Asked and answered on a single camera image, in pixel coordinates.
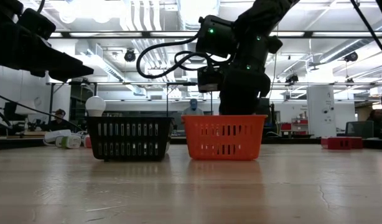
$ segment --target black basket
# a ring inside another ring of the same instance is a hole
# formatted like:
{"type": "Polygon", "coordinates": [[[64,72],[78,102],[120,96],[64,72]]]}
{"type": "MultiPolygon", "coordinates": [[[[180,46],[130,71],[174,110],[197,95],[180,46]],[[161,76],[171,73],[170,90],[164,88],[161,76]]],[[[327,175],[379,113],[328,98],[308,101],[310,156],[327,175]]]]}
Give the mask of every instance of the black basket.
{"type": "Polygon", "coordinates": [[[87,118],[93,155],[105,161],[162,160],[169,149],[173,124],[173,118],[87,118]]]}

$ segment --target chair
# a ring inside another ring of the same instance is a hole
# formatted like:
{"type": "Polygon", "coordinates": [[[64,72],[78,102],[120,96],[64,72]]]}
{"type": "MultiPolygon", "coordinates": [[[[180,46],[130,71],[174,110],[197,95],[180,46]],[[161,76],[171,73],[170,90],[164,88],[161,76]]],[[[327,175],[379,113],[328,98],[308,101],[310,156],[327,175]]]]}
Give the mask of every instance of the chair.
{"type": "Polygon", "coordinates": [[[373,138],[373,121],[352,121],[346,124],[346,136],[373,138]]]}

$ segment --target wooden table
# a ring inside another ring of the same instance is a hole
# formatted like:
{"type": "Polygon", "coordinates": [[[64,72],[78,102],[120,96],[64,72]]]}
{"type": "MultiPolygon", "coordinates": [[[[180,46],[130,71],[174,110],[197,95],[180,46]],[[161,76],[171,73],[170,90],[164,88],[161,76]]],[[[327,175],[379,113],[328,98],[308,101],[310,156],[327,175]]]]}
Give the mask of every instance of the wooden table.
{"type": "Polygon", "coordinates": [[[0,151],[0,223],[382,223],[382,151],[263,146],[257,161],[0,151]]]}

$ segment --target plastic basket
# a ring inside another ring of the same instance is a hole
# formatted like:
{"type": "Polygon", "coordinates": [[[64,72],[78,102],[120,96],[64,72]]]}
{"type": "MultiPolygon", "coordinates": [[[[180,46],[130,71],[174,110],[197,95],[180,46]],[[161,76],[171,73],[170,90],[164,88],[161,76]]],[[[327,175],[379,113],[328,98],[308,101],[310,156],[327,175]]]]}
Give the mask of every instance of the plastic basket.
{"type": "Polygon", "coordinates": [[[173,118],[87,119],[96,159],[159,161],[169,149],[173,118]]]}
{"type": "Polygon", "coordinates": [[[266,117],[183,116],[190,157],[219,160],[257,159],[266,117]]]}

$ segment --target ceiling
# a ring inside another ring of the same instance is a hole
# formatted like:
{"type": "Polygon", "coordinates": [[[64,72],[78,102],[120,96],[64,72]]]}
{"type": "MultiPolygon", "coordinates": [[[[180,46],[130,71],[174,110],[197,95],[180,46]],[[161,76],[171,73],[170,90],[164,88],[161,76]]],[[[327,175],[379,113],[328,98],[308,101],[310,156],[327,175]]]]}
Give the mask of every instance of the ceiling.
{"type": "MultiPolygon", "coordinates": [[[[121,20],[126,14],[126,7],[122,0],[93,0],[101,1],[96,12],[100,14],[106,14],[112,17],[106,23],[96,22],[93,18],[85,16],[84,18],[76,18],[72,23],[66,24],[60,19],[60,12],[63,11],[63,6],[67,3],[61,0],[49,0],[45,4],[43,14],[53,21],[57,26],[57,32],[59,31],[121,31],[126,26],[121,26],[121,20]]],[[[202,6],[203,2],[207,0],[192,0],[195,5],[202,6]]],[[[35,0],[21,0],[25,7],[32,7],[34,9],[39,5],[39,1],[35,0]]],[[[132,17],[137,10],[132,2],[132,17]]],[[[144,2],[150,4],[150,23],[153,24],[154,15],[154,2],[155,1],[140,1],[140,18],[141,27],[143,30],[148,30],[144,17],[144,2]]],[[[159,2],[159,24],[162,30],[179,30],[180,20],[179,11],[176,0],[158,0],[159,2]]],[[[220,7],[218,8],[218,16],[223,19],[236,20],[239,14],[251,7],[253,1],[250,0],[221,0],[220,7]]],[[[371,25],[377,24],[382,21],[382,14],[378,8],[375,0],[360,0],[361,10],[371,25]]],[[[301,0],[293,9],[291,9],[286,17],[278,25],[279,31],[367,31],[364,23],[362,23],[358,14],[352,8],[349,0],[301,0]]],[[[276,57],[269,55],[268,63],[266,65],[266,74],[272,79],[274,77],[279,78],[280,81],[284,81],[284,78],[288,73],[283,73],[291,65],[294,65],[300,59],[308,55],[319,56],[333,49],[334,47],[344,43],[348,39],[282,39],[283,47],[279,50],[276,57]]],[[[147,81],[136,73],[135,62],[125,62],[124,53],[128,48],[136,48],[136,53],[139,53],[137,47],[134,45],[135,40],[131,39],[90,39],[88,43],[90,46],[98,44],[103,50],[103,58],[109,61],[112,66],[121,72],[126,80],[134,82],[147,81]]],[[[144,44],[144,47],[151,45],[143,42],[143,40],[136,40],[144,44]]],[[[174,39],[166,39],[165,42],[177,41],[174,39]]],[[[174,54],[183,50],[183,46],[168,47],[165,51],[170,58],[170,63],[173,65],[174,54]]],[[[335,77],[335,81],[344,81],[346,75],[352,76],[362,72],[370,71],[382,65],[382,54],[379,47],[374,43],[370,43],[358,50],[356,50],[359,58],[356,62],[346,63],[344,61],[334,61],[330,63],[331,71],[335,77]]],[[[103,82],[104,77],[109,75],[98,66],[93,65],[90,61],[84,61],[87,65],[96,68],[95,74],[89,76],[89,78],[103,82]]],[[[302,82],[305,80],[305,74],[307,73],[305,66],[298,66],[297,70],[294,70],[299,76],[299,80],[302,82]]],[[[181,70],[176,70],[174,77],[177,80],[186,76],[181,70]]],[[[356,79],[355,82],[373,82],[379,78],[382,78],[382,70],[377,73],[373,73],[365,78],[356,79]]],[[[369,89],[369,86],[359,88],[358,90],[364,91],[369,89]]]]}

